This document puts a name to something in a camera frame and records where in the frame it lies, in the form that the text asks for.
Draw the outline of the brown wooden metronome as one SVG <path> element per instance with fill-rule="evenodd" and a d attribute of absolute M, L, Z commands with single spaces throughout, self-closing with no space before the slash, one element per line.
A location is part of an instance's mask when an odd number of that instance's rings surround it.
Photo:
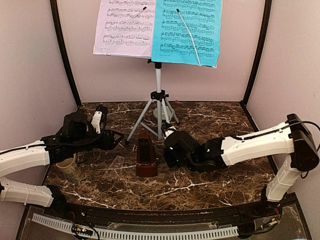
<path fill-rule="evenodd" d="M 158 175 L 156 148 L 148 133 L 138 135 L 136 175 L 138 177 L 155 177 Z"/>

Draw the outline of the clear plastic metronome cover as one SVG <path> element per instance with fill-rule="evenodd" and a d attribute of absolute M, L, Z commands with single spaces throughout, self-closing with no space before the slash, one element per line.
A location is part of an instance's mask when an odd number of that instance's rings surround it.
<path fill-rule="evenodd" d="M 124 170 L 132 169 L 134 167 L 135 165 L 133 163 L 128 163 L 123 156 L 117 155 L 114 158 L 114 160 L 111 162 L 111 164 L 106 168 L 102 177 L 104 179 L 109 179 L 109 178 L 119 179 Z"/>

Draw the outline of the purple sheet music page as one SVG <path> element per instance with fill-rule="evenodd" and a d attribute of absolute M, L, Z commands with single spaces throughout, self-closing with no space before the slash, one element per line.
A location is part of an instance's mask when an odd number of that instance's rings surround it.
<path fill-rule="evenodd" d="M 155 0 L 102 0 L 93 54 L 150 59 L 156 3 Z"/>

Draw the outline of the blue sheet music page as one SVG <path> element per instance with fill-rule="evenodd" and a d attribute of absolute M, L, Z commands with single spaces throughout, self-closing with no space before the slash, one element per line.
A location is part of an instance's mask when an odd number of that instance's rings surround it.
<path fill-rule="evenodd" d="M 159 0 L 151 60 L 216 68 L 221 53 L 221 0 Z"/>

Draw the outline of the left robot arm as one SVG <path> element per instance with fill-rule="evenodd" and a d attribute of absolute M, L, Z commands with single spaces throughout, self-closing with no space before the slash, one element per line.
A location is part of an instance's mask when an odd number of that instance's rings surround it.
<path fill-rule="evenodd" d="M 99 105 L 92 119 L 82 112 L 72 112 L 65 115 L 63 125 L 56 134 L 1 151 L 1 202 L 50 207 L 58 217 L 67 218 L 71 208 L 65 203 L 66 198 L 57 186 L 26 184 L 12 181 L 6 176 L 33 167 L 58 164 L 83 151 L 113 150 L 124 134 L 106 129 L 108 111 L 107 107 Z"/>

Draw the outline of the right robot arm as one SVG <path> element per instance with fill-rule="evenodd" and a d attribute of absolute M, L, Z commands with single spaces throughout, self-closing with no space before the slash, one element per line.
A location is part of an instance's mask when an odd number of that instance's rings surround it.
<path fill-rule="evenodd" d="M 319 147 L 313 136 L 295 113 L 278 125 L 241 136 L 218 137 L 200 144 L 184 130 L 165 122 L 163 156 L 169 168 L 186 166 L 193 172 L 211 172 L 237 163 L 265 156 L 285 154 L 285 160 L 274 179 L 265 187 L 262 201 L 255 213 L 266 217 L 295 184 L 302 173 L 308 173 L 320 163 Z"/>

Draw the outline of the pale green round dish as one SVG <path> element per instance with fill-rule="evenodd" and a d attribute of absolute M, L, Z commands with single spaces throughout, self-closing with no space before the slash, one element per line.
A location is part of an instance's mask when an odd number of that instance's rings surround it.
<path fill-rule="evenodd" d="M 171 120 L 173 119 L 173 117 L 174 117 L 174 110 L 171 110 L 168 106 L 166 106 L 166 112 L 167 112 L 169 121 L 171 121 Z M 155 109 L 153 110 L 153 116 L 154 116 L 156 119 L 158 118 L 158 109 L 157 109 L 157 108 L 155 108 Z M 161 107 L 161 119 L 162 119 L 163 121 L 166 120 L 165 111 L 164 111 L 163 107 Z"/>

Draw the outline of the white perforated music stand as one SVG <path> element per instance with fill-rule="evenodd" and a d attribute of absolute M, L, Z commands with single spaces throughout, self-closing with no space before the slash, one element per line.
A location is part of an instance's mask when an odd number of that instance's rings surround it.
<path fill-rule="evenodd" d="M 168 106 L 171 110 L 172 107 L 168 101 L 168 94 L 166 94 L 165 90 L 162 89 L 162 77 L 161 77 L 161 72 L 162 72 L 162 62 L 154 62 L 152 61 L 152 57 L 148 58 L 148 62 L 149 63 L 154 63 L 154 68 L 155 68 L 155 76 L 156 76 L 156 90 L 154 92 L 152 92 L 150 94 L 150 99 L 148 101 L 148 103 L 146 104 L 145 108 L 143 109 L 142 113 L 140 114 L 138 120 L 136 121 L 132 131 L 130 132 L 129 136 L 126 139 L 126 143 L 128 144 L 134 134 L 134 132 L 136 131 L 137 127 L 139 125 L 143 125 L 142 119 L 145 116 L 147 110 L 149 109 L 150 105 L 152 102 L 156 102 L 157 103 L 157 131 L 154 133 L 159 139 L 162 139 L 163 134 L 162 134 L 162 130 L 161 130 L 161 125 L 162 122 L 165 121 L 167 123 L 169 123 L 169 118 L 168 118 L 168 114 L 166 111 L 166 106 Z M 166 120 L 162 120 L 162 109 L 161 107 L 163 107 L 164 113 L 165 113 L 165 118 Z M 175 119 L 176 122 L 178 122 L 178 118 L 175 114 L 175 112 L 173 113 L 173 118 Z"/>

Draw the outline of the cream ceramic mug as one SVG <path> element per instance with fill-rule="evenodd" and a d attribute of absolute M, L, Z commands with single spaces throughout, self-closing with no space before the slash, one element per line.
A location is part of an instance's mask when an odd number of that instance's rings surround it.
<path fill-rule="evenodd" d="M 65 177 L 72 183 L 79 183 L 84 179 L 84 172 L 78 166 L 77 159 L 77 154 L 74 154 L 73 157 L 67 158 L 62 162 L 55 164 L 58 169 L 65 175 Z"/>

